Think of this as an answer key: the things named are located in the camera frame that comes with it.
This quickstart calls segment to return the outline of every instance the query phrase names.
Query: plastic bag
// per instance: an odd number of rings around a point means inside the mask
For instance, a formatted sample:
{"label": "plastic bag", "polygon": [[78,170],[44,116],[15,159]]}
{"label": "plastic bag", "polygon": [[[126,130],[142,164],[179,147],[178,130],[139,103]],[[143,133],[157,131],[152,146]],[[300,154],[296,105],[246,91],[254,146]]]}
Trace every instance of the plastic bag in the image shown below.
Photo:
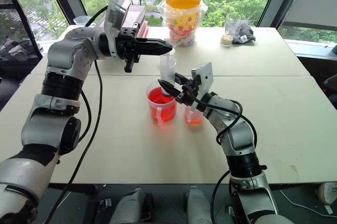
{"label": "plastic bag", "polygon": [[197,7],[180,9],[172,8],[162,0],[157,8],[162,14],[164,26],[170,29],[170,42],[174,47],[194,44],[195,31],[208,9],[203,1]]}

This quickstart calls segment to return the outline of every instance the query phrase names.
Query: table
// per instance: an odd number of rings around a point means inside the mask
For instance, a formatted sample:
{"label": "table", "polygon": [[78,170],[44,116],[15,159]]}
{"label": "table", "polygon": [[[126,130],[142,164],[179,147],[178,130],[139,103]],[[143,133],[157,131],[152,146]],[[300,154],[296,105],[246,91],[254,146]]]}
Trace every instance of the table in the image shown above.
{"label": "table", "polygon": [[[0,113],[1,159],[20,150],[21,128],[43,78],[29,75]],[[163,127],[152,121],[145,88],[156,79],[103,76],[101,123],[75,183],[213,184],[227,170],[216,132],[206,120],[190,127],[183,118],[184,107],[178,105],[175,118]],[[89,75],[83,90],[95,121],[97,76]],[[337,112],[311,76],[216,76],[211,90],[243,105],[243,114],[256,127],[256,153],[268,166],[269,183],[337,180]],[[83,102],[77,117],[83,130]],[[68,181],[87,141],[61,158],[51,182]]]}
{"label": "table", "polygon": [[[214,76],[309,76],[278,34],[275,28],[253,28],[256,42],[246,45],[224,47],[219,44],[222,28],[199,28],[196,44],[190,47],[177,48],[176,72],[191,75],[191,68],[212,62]],[[151,27],[148,38],[168,37],[168,29]],[[158,75],[156,67],[159,57],[141,56],[138,64],[134,64],[132,73],[128,75]],[[44,74],[47,58],[35,67],[32,73]],[[107,58],[98,61],[102,75],[125,75],[125,61]],[[96,74],[92,67],[89,74]]]}

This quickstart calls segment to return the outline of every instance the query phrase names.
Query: red liquid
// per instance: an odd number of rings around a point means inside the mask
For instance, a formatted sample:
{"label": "red liquid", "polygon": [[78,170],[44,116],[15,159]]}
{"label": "red liquid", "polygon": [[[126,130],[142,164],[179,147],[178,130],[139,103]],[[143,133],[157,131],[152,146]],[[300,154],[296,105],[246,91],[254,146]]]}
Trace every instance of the red liquid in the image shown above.
{"label": "red liquid", "polygon": [[[154,102],[154,103],[157,103],[157,104],[166,104],[166,103],[171,102],[174,99],[174,97],[164,96],[162,94],[161,87],[156,87],[148,94],[148,99],[150,101]],[[175,116],[176,108],[177,108],[177,102],[174,102],[174,103],[172,103],[172,105],[170,107],[162,109],[162,111],[161,111],[162,121],[165,122],[165,121],[172,120],[173,117]],[[150,106],[150,111],[151,111],[152,118],[155,121],[157,121],[157,118],[156,118],[157,109]]]}

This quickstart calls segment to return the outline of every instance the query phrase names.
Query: gray cloth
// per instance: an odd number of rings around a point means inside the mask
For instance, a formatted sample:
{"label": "gray cloth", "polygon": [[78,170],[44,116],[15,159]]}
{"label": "gray cloth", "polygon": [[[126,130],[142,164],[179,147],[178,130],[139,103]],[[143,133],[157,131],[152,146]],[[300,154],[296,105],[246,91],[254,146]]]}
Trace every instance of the gray cloth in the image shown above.
{"label": "gray cloth", "polygon": [[233,44],[245,44],[249,41],[255,41],[253,34],[248,21],[240,21],[233,37]]}

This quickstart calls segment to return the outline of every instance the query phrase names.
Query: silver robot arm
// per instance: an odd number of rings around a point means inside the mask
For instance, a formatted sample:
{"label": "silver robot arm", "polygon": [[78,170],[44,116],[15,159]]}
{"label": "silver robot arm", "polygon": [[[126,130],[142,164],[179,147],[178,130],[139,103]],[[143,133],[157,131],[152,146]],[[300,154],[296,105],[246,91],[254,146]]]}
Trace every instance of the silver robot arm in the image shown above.
{"label": "silver robot arm", "polygon": [[[182,92],[170,83],[159,80],[160,85],[176,97],[179,103],[191,106],[192,110],[202,111],[218,134],[231,125],[239,114],[239,107],[235,102],[213,92],[209,93],[213,83],[211,63],[193,69],[192,79],[176,73],[175,82],[182,85]],[[231,110],[236,114],[215,107]],[[266,166],[259,164],[255,153],[255,138],[253,126],[242,117],[219,137],[219,144],[226,155],[231,172],[231,199],[234,210],[232,214],[235,222],[266,223],[262,222],[265,217],[260,220],[259,218],[273,215],[272,223],[291,223],[277,215],[276,203],[263,171]]]}
{"label": "silver robot arm", "polygon": [[35,96],[21,134],[23,149],[0,163],[0,223],[31,223],[61,155],[76,148],[81,121],[74,117],[84,80],[94,60],[118,56],[131,72],[140,54],[161,55],[172,46],[137,38],[139,24],[123,28],[127,0],[111,0],[104,29],[80,27],[54,43],[42,91]]}

